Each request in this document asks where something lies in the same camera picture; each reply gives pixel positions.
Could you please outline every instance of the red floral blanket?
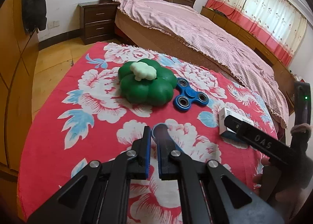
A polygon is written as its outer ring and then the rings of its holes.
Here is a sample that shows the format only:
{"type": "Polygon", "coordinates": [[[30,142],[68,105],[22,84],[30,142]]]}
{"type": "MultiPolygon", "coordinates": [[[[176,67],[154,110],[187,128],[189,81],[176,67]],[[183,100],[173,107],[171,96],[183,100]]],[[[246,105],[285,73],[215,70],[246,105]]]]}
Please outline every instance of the red floral blanket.
{"type": "MultiPolygon", "coordinates": [[[[169,127],[176,143],[193,159],[215,159],[253,188],[262,154],[246,144],[219,136],[218,112],[228,107],[249,117],[276,137],[261,97],[221,74],[165,54],[114,43],[96,43],[65,75],[37,114],[22,153],[19,197],[26,217],[88,162],[115,158],[142,137],[143,128],[160,122],[169,127]],[[194,104],[180,113],[170,102],[164,107],[134,105],[120,96],[117,72],[126,61],[155,59],[184,77],[209,104],[194,104]]],[[[158,177],[156,145],[152,141],[148,180],[130,186],[128,223],[182,223],[176,181],[158,177]]]]}

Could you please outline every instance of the metal screw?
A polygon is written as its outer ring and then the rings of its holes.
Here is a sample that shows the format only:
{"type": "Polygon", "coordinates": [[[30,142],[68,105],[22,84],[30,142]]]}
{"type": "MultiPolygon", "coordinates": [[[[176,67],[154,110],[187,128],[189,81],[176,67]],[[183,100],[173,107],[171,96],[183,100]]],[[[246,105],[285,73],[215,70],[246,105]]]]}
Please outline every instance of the metal screw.
{"type": "Polygon", "coordinates": [[[89,163],[89,165],[90,165],[92,168],[97,168],[97,167],[99,167],[100,162],[97,161],[97,160],[93,160],[92,162],[89,163]]]}
{"type": "Polygon", "coordinates": [[[211,167],[211,168],[217,168],[219,163],[216,161],[216,160],[210,160],[208,165],[211,167]]]}
{"type": "Polygon", "coordinates": [[[180,156],[180,154],[181,154],[181,152],[178,151],[178,150],[172,150],[172,151],[171,151],[171,155],[172,155],[173,157],[178,157],[178,156],[180,156]]]}
{"type": "Polygon", "coordinates": [[[136,151],[135,150],[129,150],[129,151],[127,151],[127,156],[129,156],[129,157],[134,157],[137,153],[136,153],[136,151]]]}

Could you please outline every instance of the fidget spinner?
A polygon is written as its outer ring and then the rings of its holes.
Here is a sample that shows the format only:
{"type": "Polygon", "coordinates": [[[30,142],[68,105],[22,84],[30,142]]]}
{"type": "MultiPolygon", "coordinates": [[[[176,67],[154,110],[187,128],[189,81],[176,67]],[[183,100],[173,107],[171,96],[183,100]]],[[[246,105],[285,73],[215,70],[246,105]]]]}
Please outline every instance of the fidget spinner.
{"type": "Polygon", "coordinates": [[[209,103],[209,98],[205,93],[196,92],[182,77],[177,78],[176,89],[180,94],[174,99],[173,104],[179,111],[188,111],[193,102],[200,106],[206,106],[209,103]]]}

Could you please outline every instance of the hanging coat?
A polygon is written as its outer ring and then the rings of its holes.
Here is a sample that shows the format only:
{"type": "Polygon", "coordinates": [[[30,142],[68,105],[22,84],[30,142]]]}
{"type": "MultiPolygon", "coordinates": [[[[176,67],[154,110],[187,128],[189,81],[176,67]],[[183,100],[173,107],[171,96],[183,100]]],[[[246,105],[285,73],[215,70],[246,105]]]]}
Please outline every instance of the hanging coat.
{"type": "Polygon", "coordinates": [[[46,29],[46,0],[22,0],[22,18],[25,32],[31,33],[38,28],[46,29]]]}

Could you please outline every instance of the electrical outlet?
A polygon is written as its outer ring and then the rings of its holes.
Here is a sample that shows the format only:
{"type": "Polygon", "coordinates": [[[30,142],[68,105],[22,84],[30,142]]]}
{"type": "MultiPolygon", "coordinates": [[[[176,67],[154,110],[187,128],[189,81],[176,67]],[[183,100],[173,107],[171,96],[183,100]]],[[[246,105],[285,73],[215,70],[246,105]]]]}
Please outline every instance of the electrical outlet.
{"type": "Polygon", "coordinates": [[[48,22],[48,30],[54,28],[54,22],[48,22]]]}
{"type": "Polygon", "coordinates": [[[54,21],[53,22],[53,27],[58,27],[60,26],[60,21],[54,21]]]}

